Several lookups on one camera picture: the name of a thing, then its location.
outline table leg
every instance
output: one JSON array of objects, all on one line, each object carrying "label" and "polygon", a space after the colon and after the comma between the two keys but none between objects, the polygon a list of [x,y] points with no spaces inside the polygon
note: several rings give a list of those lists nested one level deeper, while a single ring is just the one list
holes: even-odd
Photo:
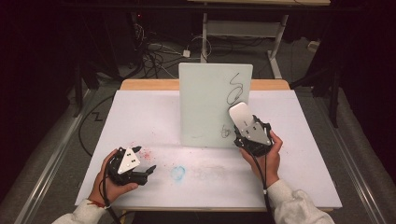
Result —
[{"label": "table leg", "polygon": [[75,95],[76,95],[76,112],[73,115],[76,118],[82,108],[82,82],[81,71],[79,63],[75,66]]},{"label": "table leg", "polygon": [[201,63],[207,63],[207,13],[204,13],[204,18],[202,22],[202,49],[201,49]]},{"label": "table leg", "polygon": [[286,28],[286,22],[288,21],[289,15],[284,15],[282,18],[282,22],[279,24],[279,27],[276,32],[276,39],[275,39],[275,45],[273,50],[268,50],[268,60],[270,61],[271,68],[274,74],[274,78],[282,78],[280,75],[280,70],[279,66],[277,65],[276,62],[276,53],[277,50],[279,49],[280,41],[282,41],[282,35],[283,32],[285,32]]}]

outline wrist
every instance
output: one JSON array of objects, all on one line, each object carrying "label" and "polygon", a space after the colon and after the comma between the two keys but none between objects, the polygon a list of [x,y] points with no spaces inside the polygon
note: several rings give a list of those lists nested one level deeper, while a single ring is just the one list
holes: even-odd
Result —
[{"label": "wrist", "polygon": [[105,204],[105,200],[100,195],[91,194],[88,197],[88,200],[90,200],[93,203]]},{"label": "wrist", "polygon": [[88,204],[94,204],[94,205],[96,205],[97,207],[106,208],[106,206],[105,206],[104,203],[99,203],[99,202],[97,202],[96,200],[92,200],[92,199],[90,199],[90,198],[88,198],[88,201],[90,201],[90,203],[88,203]]},{"label": "wrist", "polygon": [[267,185],[267,188],[269,188],[271,185],[275,184],[275,182],[278,180],[279,180],[278,175],[268,175],[265,184]]}]

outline white sleeve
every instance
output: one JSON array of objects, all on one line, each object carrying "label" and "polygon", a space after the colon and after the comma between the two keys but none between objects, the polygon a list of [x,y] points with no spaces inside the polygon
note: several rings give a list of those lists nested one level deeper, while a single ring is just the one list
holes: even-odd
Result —
[{"label": "white sleeve", "polygon": [[280,223],[334,223],[329,214],[318,210],[302,190],[291,190],[282,179],[268,188],[274,203],[275,221]]},{"label": "white sleeve", "polygon": [[104,208],[98,207],[95,204],[90,204],[91,201],[84,199],[73,213],[63,215],[56,219],[54,224],[85,224],[98,223],[99,219],[106,212]]}]

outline handheld controller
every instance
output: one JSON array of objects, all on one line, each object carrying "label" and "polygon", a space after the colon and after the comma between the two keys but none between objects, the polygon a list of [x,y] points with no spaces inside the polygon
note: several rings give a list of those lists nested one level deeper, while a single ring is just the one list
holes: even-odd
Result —
[{"label": "handheld controller", "polygon": [[271,150],[273,141],[269,123],[262,123],[252,115],[248,105],[243,102],[232,106],[229,113],[235,124],[236,139],[233,142],[238,147],[250,151],[256,157],[263,156]]},{"label": "handheld controller", "polygon": [[145,185],[148,182],[149,175],[154,172],[156,165],[151,166],[146,172],[134,172],[134,168],[140,164],[135,153],[141,147],[120,147],[116,154],[108,162],[107,174],[110,179],[117,185],[126,185],[136,183]]}]

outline person's right hand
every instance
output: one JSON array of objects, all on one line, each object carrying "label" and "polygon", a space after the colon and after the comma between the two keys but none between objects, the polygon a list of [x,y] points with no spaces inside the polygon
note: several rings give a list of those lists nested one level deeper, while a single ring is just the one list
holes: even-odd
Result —
[{"label": "person's right hand", "polygon": [[[261,156],[261,157],[256,158],[257,162],[259,163],[260,167],[262,168],[263,175],[265,175],[264,172],[265,172],[265,165],[266,165],[267,188],[270,187],[272,184],[274,184],[279,179],[279,176],[277,175],[277,170],[279,169],[279,164],[280,164],[279,151],[283,144],[282,140],[278,136],[276,136],[276,134],[273,131],[271,131],[270,134],[274,140],[274,144],[273,144],[271,150],[267,153],[266,156]],[[260,180],[262,180],[262,178],[260,176],[259,169],[257,168],[257,165],[254,162],[253,158],[250,156],[250,154],[248,154],[248,152],[246,152],[242,148],[239,148],[239,151],[241,152],[242,157],[250,164],[251,170],[253,171],[253,173]]]}]

